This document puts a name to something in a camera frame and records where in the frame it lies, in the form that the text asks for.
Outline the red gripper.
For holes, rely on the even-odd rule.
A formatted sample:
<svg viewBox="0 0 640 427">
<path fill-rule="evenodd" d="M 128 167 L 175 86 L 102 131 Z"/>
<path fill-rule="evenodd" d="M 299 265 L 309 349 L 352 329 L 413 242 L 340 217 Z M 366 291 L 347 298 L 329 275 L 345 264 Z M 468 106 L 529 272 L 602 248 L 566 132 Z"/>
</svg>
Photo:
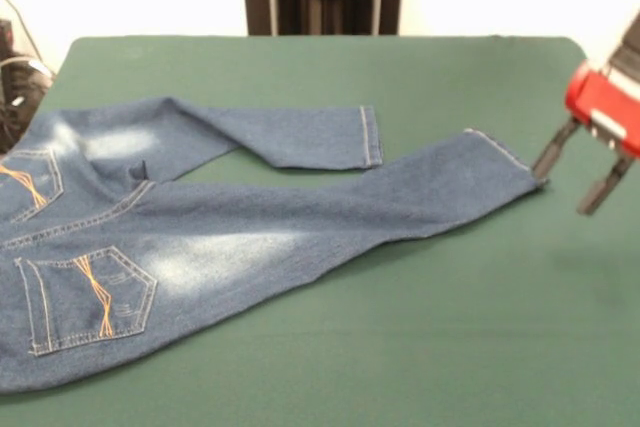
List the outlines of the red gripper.
<svg viewBox="0 0 640 427">
<path fill-rule="evenodd" d="M 588 61 L 581 63 L 572 76 L 565 105 L 571 116 L 532 166 L 532 174 L 538 181 L 547 178 L 580 123 L 611 150 L 639 154 L 639 98 L 621 89 Z M 591 186 L 577 207 L 580 215 L 593 215 L 618 186 L 634 163 L 634 158 L 628 155 L 619 155 L 607 175 Z"/>
</svg>

